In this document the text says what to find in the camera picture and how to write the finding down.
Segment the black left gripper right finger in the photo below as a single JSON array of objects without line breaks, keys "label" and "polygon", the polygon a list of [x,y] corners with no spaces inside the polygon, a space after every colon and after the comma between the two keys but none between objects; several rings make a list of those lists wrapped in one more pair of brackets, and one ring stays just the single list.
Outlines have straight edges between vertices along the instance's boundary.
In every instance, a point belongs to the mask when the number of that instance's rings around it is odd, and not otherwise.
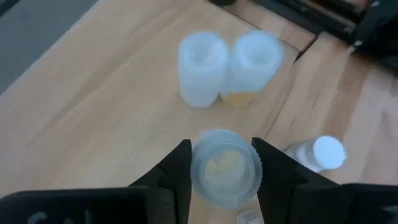
[{"label": "black left gripper right finger", "polygon": [[337,184],[261,138],[257,192],[265,224],[398,224],[398,185]]}]

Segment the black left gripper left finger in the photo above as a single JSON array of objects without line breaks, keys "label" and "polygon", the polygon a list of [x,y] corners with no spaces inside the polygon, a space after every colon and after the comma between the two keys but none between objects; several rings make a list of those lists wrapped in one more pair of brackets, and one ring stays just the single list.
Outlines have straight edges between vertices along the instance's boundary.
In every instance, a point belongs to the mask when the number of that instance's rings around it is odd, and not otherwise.
[{"label": "black left gripper left finger", "polygon": [[191,161],[184,139],[127,187],[15,192],[0,198],[0,224],[187,224]]}]

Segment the black aluminium rig frame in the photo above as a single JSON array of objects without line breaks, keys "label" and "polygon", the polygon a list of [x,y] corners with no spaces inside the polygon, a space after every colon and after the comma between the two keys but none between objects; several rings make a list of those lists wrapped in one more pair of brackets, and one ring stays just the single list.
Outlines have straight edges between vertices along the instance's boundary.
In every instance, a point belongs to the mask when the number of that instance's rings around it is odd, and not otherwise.
[{"label": "black aluminium rig frame", "polygon": [[301,28],[319,35],[327,32],[351,42],[365,7],[349,0],[208,0],[216,6],[242,13],[243,4],[267,9]]}]

